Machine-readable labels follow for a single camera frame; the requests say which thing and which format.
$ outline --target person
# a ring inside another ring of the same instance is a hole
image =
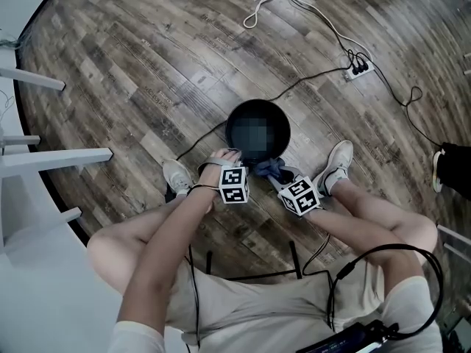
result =
[[[229,149],[212,154],[232,162],[239,155]],[[340,142],[314,183],[322,197],[336,198],[352,215],[315,209],[306,218],[356,254],[386,243],[408,243],[432,252],[437,239],[432,221],[354,185],[348,178],[352,158],[352,143]],[[166,161],[163,174],[177,194],[173,201],[99,230],[88,244],[96,272],[123,295],[110,353],[163,353],[165,325],[182,330],[182,339],[192,349],[199,337],[201,353],[296,352],[333,334],[325,322],[329,286],[324,274],[248,285],[194,269],[197,306],[184,257],[218,194],[204,187],[188,194],[190,175],[176,161]],[[219,177],[220,167],[207,165],[199,184],[217,186]],[[335,276],[354,257],[338,259],[328,270]],[[376,252],[359,263],[338,283],[336,331],[379,306],[386,326],[398,323],[400,332],[418,329],[433,311],[421,263],[423,257],[402,250]],[[431,324],[420,334],[385,347],[386,352],[441,352],[439,328]]]
[[[463,175],[467,174],[466,164],[470,160],[471,147],[443,143],[433,156],[433,190],[440,193],[446,185],[471,200],[471,178]]]

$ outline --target beige shorts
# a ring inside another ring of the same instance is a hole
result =
[[[328,270],[335,275],[355,259],[338,259]],[[276,285],[248,285],[202,273],[195,268],[199,294],[199,331],[205,337],[216,329],[277,315],[309,315],[326,319],[329,285],[327,274]],[[339,281],[335,295],[335,322],[340,331],[349,322],[373,313],[384,301],[383,272],[366,261]],[[167,308],[167,325],[186,335],[196,331],[196,303],[191,269],[180,266]]]

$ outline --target wooden floor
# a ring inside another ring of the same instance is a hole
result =
[[[247,99],[271,98],[299,77],[346,63],[333,33],[287,0],[264,5],[258,25],[243,20],[258,0],[50,0],[35,20],[23,69],[66,82],[63,92],[21,84],[40,150],[109,147],[101,165],[50,171],[91,235],[163,203],[161,163],[175,158]],[[433,139],[471,144],[471,87],[463,53],[471,51],[462,0],[311,0],[347,36],[371,49],[405,100],[424,98],[411,118]],[[404,208],[461,229],[471,204],[431,187],[432,144],[408,124],[374,73],[345,82],[340,73],[299,85],[277,100],[291,123],[289,165],[315,174],[342,139],[355,145],[351,177]],[[193,174],[223,129],[183,158]],[[214,252],[214,273],[260,274],[292,268],[295,240],[303,264],[323,241],[316,227],[285,211],[270,185],[250,179],[249,204],[219,203],[199,227],[196,261]],[[336,241],[312,269],[341,254]]]

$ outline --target shoe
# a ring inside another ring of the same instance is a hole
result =
[[[334,146],[329,154],[327,166],[322,173],[316,176],[313,184],[317,187],[320,199],[332,196],[330,190],[340,179],[348,178],[348,168],[353,159],[353,144],[344,140]]]
[[[163,177],[177,195],[186,195],[194,184],[188,169],[176,160],[165,160]]]
[[[440,178],[438,178],[437,168],[439,164],[439,157],[443,154],[445,154],[445,151],[442,149],[441,151],[435,153],[435,155],[433,156],[432,187],[433,190],[437,193],[442,191],[442,182],[440,182]]]

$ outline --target shirt sleeve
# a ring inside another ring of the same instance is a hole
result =
[[[163,336],[134,321],[119,321],[113,329],[108,353],[165,353]]]
[[[430,318],[433,305],[427,280],[424,277],[410,277],[397,284],[386,297],[382,319],[386,326],[399,324],[399,332],[413,332]],[[433,322],[428,328],[411,338],[388,341],[382,352],[443,352],[439,327]]]

